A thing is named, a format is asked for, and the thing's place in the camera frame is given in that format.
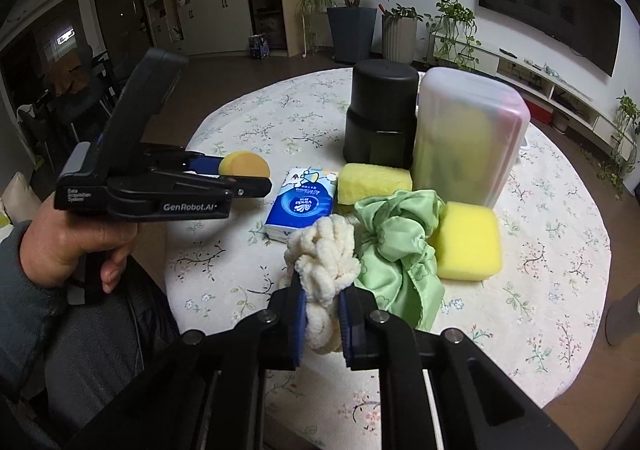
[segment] person's arm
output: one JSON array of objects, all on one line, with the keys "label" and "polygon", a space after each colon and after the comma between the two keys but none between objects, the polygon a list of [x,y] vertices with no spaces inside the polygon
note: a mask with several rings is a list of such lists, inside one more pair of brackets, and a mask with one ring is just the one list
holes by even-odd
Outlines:
[{"label": "person's arm", "polygon": [[49,197],[31,224],[0,243],[0,392],[15,400],[66,308],[65,280],[84,253],[110,250],[102,288],[111,292],[134,247],[136,224],[82,218]]},{"label": "person's arm", "polygon": [[15,400],[42,350],[54,319],[66,307],[63,288],[45,289],[27,278],[20,242],[29,222],[16,226],[0,244],[0,380]]}]

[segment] floral tablecloth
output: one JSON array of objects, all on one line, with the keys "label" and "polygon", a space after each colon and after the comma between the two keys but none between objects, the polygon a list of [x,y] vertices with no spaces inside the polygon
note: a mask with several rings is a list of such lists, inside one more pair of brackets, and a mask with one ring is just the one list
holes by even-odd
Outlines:
[{"label": "floral tablecloth", "polygon": [[[304,75],[212,113],[189,148],[224,156],[253,150],[273,191],[236,200],[225,221],[168,227],[166,289],[182,331],[229,329],[266,306],[284,274],[285,246],[263,221],[293,166],[339,170],[351,69]],[[535,126],[495,211],[504,269],[483,283],[444,281],[433,332],[462,329],[539,405],[577,376],[598,329],[609,279],[609,236],[593,199]],[[267,411],[320,448],[380,446],[377,372],[350,372],[341,354],[305,351],[296,372],[269,372]]]}]

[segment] white fluffy cloth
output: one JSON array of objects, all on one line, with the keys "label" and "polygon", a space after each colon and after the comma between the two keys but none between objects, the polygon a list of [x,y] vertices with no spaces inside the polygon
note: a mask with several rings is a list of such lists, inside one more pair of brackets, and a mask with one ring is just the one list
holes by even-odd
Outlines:
[{"label": "white fluffy cloth", "polygon": [[294,270],[300,274],[306,292],[306,343],[316,353],[340,350],[338,294],[360,274],[353,249],[353,225],[339,215],[322,217],[289,238],[287,275],[279,287],[290,285]]}]

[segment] gray sleeve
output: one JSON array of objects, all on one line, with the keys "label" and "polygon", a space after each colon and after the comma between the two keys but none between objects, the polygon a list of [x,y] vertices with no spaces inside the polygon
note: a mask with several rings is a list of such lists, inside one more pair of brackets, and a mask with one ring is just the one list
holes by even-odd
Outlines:
[{"label": "gray sleeve", "polygon": [[66,307],[62,288],[44,289],[22,271],[20,242],[29,224],[18,224],[0,243],[0,391],[9,398],[24,386]]}]

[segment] pillow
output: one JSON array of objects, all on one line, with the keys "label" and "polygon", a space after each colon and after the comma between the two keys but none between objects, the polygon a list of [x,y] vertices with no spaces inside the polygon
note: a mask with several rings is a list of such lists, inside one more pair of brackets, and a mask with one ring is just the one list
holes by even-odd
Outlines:
[{"label": "pillow", "polygon": [[4,205],[2,204],[2,200],[0,200],[0,242],[9,236],[13,229],[14,226],[11,224],[9,217],[4,212]]},{"label": "pillow", "polygon": [[42,204],[21,172],[15,173],[0,200],[13,224],[33,219]]}]

